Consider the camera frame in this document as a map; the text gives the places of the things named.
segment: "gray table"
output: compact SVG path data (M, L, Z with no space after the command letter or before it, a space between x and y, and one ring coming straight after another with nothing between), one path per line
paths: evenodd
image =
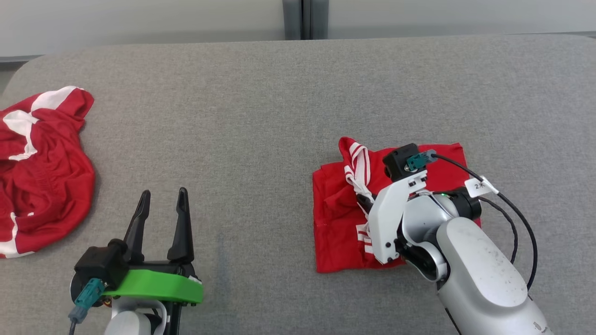
M87 220L39 253L3 260L5 334L67 333L72 267L123 237L153 193L147 259L172 241L180 186L191 199L205 301L182 334L455 334L432 284L410 267L317 274L311 173L349 135L372 150L460 142L533 224L530 291L558 334L596 327L596 41L466 36L354 41L124 45L41 57L0 107L77 85L95 97L82 144L97 170ZM505 254L506 221L484 229ZM516 267L527 279L522 226ZM78 334L100 334L94 309Z

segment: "green bracket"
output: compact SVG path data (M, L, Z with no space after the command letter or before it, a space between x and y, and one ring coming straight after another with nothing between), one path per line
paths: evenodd
M105 291L104 296L201 303L203 285L181 275L137 269L129 270L120 287Z

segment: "white tag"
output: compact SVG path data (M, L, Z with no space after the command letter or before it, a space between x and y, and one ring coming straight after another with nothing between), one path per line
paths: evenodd
M464 185L468 189L468 193L472 198L476 198L477 196L481 196L482 194L492 192L492 185L486 179L484 179L483 182L480 182L476 178L471 178L466 180L464 182Z

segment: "wall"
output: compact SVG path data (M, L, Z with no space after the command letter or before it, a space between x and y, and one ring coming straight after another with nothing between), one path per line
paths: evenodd
M281 0L0 0L0 59L83 46L284 39Z
M593 0L330 0L329 38L596 30Z

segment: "red garment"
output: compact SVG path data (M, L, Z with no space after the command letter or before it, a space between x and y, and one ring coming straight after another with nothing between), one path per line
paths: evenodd
M375 259L364 228L367 219L356 201L356 193L378 194L391 183L384 173L382 159L395 148L369 151L348 137L340 139L339 148L343 162L323 165L312 175L317 272L390 268L404 264L401 258L387 265ZM421 145L419 148L420 151L434 149L437 154L465 166L464 150L459 143ZM453 190L469 179L465 171L441 160L428 165L427 170L426 184L430 191Z
M91 105L67 86L0 111L0 258L60 240L89 212L95 172L79 131Z

